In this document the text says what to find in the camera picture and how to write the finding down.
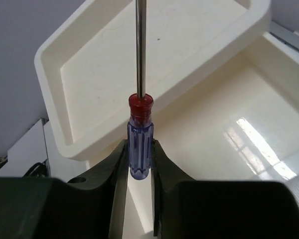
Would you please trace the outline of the blue red handle screwdriver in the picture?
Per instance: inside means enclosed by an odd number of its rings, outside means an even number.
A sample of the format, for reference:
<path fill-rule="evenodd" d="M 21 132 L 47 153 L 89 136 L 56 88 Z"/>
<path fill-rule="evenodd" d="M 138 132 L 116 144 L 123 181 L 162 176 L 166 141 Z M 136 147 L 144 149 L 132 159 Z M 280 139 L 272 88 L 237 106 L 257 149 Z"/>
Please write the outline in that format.
<path fill-rule="evenodd" d="M 154 125 L 151 119 L 152 96 L 146 93 L 147 1 L 136 1 L 137 92 L 129 97 L 127 125 L 130 174 L 136 180 L 147 178 L 151 166 Z"/>

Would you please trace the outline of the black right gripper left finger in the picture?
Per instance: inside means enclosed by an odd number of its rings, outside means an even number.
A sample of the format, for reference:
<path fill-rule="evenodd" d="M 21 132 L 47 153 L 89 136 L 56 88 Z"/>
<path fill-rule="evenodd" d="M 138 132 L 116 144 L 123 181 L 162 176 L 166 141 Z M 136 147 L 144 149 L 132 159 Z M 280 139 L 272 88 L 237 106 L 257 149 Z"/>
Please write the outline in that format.
<path fill-rule="evenodd" d="M 128 143 L 81 175 L 0 177 L 0 239 L 120 239 Z"/>

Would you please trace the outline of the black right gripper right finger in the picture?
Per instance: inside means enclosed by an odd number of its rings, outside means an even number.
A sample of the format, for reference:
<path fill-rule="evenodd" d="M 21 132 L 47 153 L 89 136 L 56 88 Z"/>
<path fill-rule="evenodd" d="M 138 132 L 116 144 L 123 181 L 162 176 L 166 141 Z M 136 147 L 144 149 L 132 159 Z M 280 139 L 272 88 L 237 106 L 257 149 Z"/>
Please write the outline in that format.
<path fill-rule="evenodd" d="M 276 181 L 195 180 L 151 146 L 153 235 L 159 239 L 299 239 L 299 207 Z"/>

